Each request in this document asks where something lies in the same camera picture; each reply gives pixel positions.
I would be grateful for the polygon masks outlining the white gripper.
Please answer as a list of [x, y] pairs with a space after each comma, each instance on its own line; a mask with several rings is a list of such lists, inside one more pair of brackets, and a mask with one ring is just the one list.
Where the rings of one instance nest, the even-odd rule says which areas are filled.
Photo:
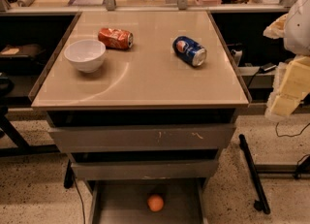
[[[287, 16], [284, 14], [274, 20], [263, 35], [270, 39], [283, 38]], [[297, 55], [289, 63], [280, 62], [272, 87], [264, 116], [279, 122], [289, 117], [310, 93], [310, 57]]]

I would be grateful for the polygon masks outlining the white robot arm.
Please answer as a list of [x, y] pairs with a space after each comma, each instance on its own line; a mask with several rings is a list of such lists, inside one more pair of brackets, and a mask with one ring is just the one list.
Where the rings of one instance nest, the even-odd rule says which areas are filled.
[[282, 121], [310, 93], [310, 0], [297, 0], [263, 34], [270, 39], [282, 38], [285, 50], [294, 54], [292, 61], [280, 62], [276, 68], [264, 114], [269, 120]]

